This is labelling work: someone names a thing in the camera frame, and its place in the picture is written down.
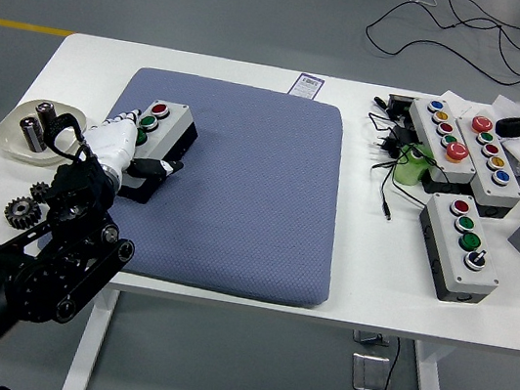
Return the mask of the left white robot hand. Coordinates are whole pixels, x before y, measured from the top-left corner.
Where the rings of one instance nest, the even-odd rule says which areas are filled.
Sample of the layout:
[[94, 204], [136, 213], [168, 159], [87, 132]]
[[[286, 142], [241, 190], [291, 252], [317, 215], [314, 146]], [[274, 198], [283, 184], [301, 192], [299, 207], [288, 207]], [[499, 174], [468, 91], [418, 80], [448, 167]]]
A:
[[184, 167], [182, 161], [136, 157], [139, 116], [138, 110], [123, 112], [87, 129], [84, 134], [85, 143], [117, 192], [122, 186], [125, 172], [136, 179], [164, 179]]

